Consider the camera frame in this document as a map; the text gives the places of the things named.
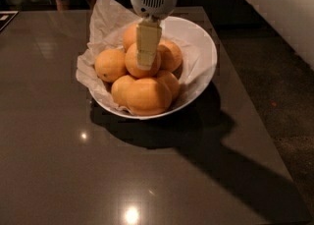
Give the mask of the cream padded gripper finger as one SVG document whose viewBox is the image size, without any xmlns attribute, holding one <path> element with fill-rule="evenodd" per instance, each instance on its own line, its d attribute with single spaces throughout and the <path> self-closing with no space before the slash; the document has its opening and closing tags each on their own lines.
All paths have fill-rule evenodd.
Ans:
<svg viewBox="0 0 314 225">
<path fill-rule="evenodd" d="M 161 35 L 160 21 L 153 17 L 143 18 L 136 26 L 136 62 L 139 69 L 151 69 Z"/>
</svg>

